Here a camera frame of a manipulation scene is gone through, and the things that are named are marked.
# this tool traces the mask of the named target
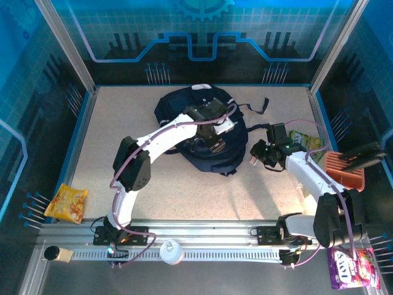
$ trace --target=enclosure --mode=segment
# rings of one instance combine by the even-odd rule
[[[157,130],[154,110],[160,98],[196,84],[224,89],[254,110],[267,98],[263,114],[241,107],[247,127],[308,119],[325,127],[329,137],[304,122],[290,130],[330,142],[331,151],[379,143],[386,156],[364,170],[360,196],[367,237],[359,246],[372,245],[384,233],[391,239],[391,1],[0,4],[4,294],[336,292],[325,249],[295,270],[251,262],[261,253],[276,262],[283,247],[258,248],[249,229],[274,226],[290,213],[315,215],[317,207],[296,175],[249,163],[251,147],[267,138],[263,129],[249,133],[244,160],[229,177],[202,173],[181,155],[159,157],[132,211],[133,224],[158,235],[156,244],[140,262],[121,270],[112,270],[100,256],[106,247],[92,244],[90,225],[111,210],[109,183],[121,140]],[[323,160],[318,165],[323,168]],[[80,225],[44,218],[45,199],[51,200],[61,183],[89,191]],[[176,266],[158,255],[169,238],[185,249],[184,261]],[[50,245],[73,250],[72,261],[43,259]],[[316,249],[316,242],[308,249]],[[374,259],[381,289],[354,288],[345,294],[392,294],[391,261]]]

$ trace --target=beige floor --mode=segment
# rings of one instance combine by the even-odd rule
[[[112,163],[120,141],[137,138],[158,127],[154,108],[165,94],[179,87],[101,87],[85,137],[72,186],[88,189],[85,218],[109,212],[114,191]],[[242,108],[248,126],[313,119],[304,87],[222,87],[238,103],[260,108],[270,99],[266,113]],[[315,127],[299,124],[294,129],[317,135]],[[238,173],[223,177],[202,173],[181,155],[162,155],[152,166],[152,179],[139,193],[133,218],[147,219],[276,219],[291,212],[308,213],[297,180],[287,171],[270,172],[262,164],[249,164],[249,150],[263,130],[249,135],[247,153]]]

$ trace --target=purple snack bag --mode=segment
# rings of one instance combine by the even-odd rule
[[[333,289],[372,286],[380,288],[379,276],[373,261],[373,249],[356,249],[352,259],[336,248],[327,249],[330,281]]]

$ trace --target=metal frame post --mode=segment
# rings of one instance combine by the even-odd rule
[[[79,76],[79,79],[85,86],[87,92],[91,95],[94,95],[96,91],[96,85],[93,81],[93,78],[91,78],[91,75],[88,72],[82,57],[80,57],[75,44],[68,34],[67,29],[61,21],[61,18],[54,8],[52,2],[50,0],[35,0],[35,2],[53,34],[55,35],[57,41],[59,42],[61,48],[67,55],[68,60],[71,62],[72,67]]]
[[[319,65],[316,71],[316,74],[314,75],[311,81],[310,84],[311,94],[315,94],[319,90],[319,87],[322,85],[323,81],[325,80],[326,75],[330,71],[330,68],[333,66],[335,60],[337,59],[338,54],[341,52],[346,41],[348,40],[349,35],[352,33],[357,22],[362,16],[362,13],[368,4],[368,1],[369,0],[358,0],[356,5],[353,7],[353,10],[349,14],[347,22],[345,23],[343,29],[338,35],[336,42],[334,43],[333,46],[331,46],[331,48],[329,48],[328,52],[326,53],[324,59],[322,60],[321,64]]]

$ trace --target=yellow snack bag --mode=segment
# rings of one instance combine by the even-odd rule
[[[84,200],[87,190],[78,190],[61,184],[55,198],[49,203],[44,215],[80,224],[84,216]]]

